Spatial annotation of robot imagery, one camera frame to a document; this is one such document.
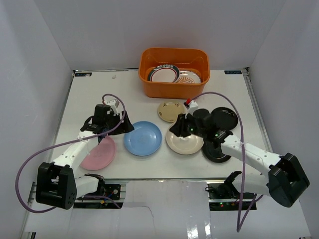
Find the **cream plastic plate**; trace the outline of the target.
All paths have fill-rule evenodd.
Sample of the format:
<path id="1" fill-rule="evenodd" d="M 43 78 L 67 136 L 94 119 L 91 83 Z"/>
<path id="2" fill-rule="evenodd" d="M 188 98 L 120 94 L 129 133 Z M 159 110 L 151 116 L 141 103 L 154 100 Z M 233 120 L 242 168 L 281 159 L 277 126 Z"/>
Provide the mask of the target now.
<path id="1" fill-rule="evenodd" d="M 165 135 L 166 143 L 174 152 L 181 155 L 195 154 L 201 150 L 204 141 L 201 137 L 190 135 L 187 137 L 177 137 L 168 128 Z"/>

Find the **blue plastic plate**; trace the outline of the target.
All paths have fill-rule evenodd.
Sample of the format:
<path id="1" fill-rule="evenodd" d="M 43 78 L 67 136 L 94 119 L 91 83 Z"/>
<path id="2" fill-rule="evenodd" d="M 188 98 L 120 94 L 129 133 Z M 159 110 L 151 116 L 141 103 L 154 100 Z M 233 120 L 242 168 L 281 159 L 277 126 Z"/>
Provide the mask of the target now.
<path id="1" fill-rule="evenodd" d="M 149 121 L 133 124 L 134 130 L 124 135 L 124 147 L 135 156 L 149 156 L 162 144 L 162 133 L 157 125 Z"/>

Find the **pink plastic plate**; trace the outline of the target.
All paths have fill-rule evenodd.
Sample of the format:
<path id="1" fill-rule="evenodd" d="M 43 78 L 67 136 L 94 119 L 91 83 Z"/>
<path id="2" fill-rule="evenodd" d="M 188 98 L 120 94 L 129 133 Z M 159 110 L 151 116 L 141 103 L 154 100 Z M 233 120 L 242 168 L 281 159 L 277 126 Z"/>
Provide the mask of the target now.
<path id="1" fill-rule="evenodd" d="M 84 158 L 80 167 L 90 171 L 107 167 L 115 158 L 116 144 L 109 136 L 105 137 Z"/>

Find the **white plate orange sunburst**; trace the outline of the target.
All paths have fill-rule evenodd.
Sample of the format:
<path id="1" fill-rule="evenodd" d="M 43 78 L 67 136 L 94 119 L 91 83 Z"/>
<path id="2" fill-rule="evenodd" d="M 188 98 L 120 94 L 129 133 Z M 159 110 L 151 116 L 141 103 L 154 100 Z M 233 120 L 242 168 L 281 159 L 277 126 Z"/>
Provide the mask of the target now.
<path id="1" fill-rule="evenodd" d="M 193 71 L 180 71 L 179 78 L 175 81 L 176 83 L 188 83 L 188 84 L 199 84 L 201 83 L 200 76 Z"/>

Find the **white plate green rim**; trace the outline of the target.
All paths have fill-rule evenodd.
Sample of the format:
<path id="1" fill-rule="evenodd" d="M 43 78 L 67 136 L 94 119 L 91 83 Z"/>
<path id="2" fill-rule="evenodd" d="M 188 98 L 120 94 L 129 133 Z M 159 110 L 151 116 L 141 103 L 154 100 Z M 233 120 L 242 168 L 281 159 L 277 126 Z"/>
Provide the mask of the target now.
<path id="1" fill-rule="evenodd" d="M 150 82 L 174 83 L 180 76 L 180 70 L 172 64 L 162 64 L 153 68 L 148 74 Z"/>

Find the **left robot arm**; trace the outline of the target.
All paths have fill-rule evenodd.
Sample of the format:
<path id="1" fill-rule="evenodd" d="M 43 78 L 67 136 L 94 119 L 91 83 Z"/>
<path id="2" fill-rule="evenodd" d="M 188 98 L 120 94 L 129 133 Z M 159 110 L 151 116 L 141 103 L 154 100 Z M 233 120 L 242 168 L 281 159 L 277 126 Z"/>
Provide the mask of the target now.
<path id="1" fill-rule="evenodd" d="M 56 159 L 39 166 L 36 202 L 68 210 L 78 198 L 107 196 L 104 178 L 95 171 L 115 158 L 116 144 L 111 137 L 134 130 L 128 116 L 118 112 L 118 106 L 118 100 L 97 104 L 75 142 Z"/>

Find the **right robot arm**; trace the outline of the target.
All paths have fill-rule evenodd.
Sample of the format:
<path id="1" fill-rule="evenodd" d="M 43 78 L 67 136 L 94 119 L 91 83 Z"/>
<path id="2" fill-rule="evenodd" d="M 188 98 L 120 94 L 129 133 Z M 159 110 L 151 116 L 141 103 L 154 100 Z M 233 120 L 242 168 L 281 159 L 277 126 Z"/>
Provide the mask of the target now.
<path id="1" fill-rule="evenodd" d="M 169 130 L 177 137 L 199 136 L 223 154 L 240 159 L 259 172 L 251 178 L 244 171 L 231 173 L 219 188 L 232 199 L 243 192 L 262 194 L 289 208 L 310 185 L 296 156 L 291 153 L 279 155 L 244 144 L 232 131 L 218 127 L 206 109 L 179 114 Z"/>

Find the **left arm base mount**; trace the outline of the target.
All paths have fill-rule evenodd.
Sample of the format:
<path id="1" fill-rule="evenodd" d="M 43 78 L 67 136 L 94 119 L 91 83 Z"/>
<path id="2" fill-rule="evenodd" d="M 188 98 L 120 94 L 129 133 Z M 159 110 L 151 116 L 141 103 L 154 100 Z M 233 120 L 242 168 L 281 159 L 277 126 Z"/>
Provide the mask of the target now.
<path id="1" fill-rule="evenodd" d="M 101 194 L 115 201 L 121 208 L 126 195 L 126 185 L 106 184 Z M 113 202 L 104 198 L 79 198 L 74 203 L 75 209 L 119 209 Z"/>

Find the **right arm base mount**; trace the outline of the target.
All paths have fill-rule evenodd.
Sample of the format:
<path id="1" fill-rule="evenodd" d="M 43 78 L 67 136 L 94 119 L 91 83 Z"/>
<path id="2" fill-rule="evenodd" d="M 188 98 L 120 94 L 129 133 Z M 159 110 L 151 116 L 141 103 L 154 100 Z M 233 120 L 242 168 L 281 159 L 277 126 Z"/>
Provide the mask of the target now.
<path id="1" fill-rule="evenodd" d="M 241 174 L 242 172 L 235 171 L 222 183 L 207 184 L 205 191 L 208 193 L 211 212 L 237 211 L 239 209 L 240 193 L 232 183 Z"/>

